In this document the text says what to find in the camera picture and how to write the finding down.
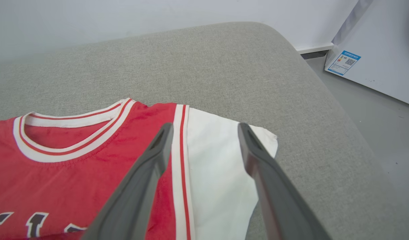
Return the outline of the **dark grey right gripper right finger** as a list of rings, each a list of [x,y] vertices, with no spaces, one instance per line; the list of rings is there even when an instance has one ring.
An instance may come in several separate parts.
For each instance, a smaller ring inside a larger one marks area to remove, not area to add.
[[[247,123],[238,124],[246,172],[256,184],[268,240],[332,240]]]

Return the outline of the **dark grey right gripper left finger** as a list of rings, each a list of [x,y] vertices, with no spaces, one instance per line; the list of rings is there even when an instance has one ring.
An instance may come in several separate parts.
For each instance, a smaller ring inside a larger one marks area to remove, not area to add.
[[[167,169],[173,125],[165,123],[81,240],[145,240],[158,181]]]

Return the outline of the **red and white basketball jersey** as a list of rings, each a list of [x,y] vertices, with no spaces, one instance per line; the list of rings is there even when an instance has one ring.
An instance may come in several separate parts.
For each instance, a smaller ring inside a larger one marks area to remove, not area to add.
[[[0,240],[79,239],[165,123],[171,153],[145,240],[245,240],[259,198],[239,123],[130,98],[81,115],[0,121]]]

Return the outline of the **blue energy label sticker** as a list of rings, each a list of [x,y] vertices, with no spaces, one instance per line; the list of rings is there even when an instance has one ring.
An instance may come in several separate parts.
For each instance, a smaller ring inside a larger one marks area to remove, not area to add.
[[[361,59],[361,56],[348,51],[342,51],[336,59],[330,62],[326,71],[344,76]]]

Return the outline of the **white washing machine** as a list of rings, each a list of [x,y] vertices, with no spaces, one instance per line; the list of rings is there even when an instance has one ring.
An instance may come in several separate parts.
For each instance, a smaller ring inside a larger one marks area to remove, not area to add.
[[[340,77],[409,104],[409,0],[358,0],[332,42],[325,71],[354,53],[361,59]]]

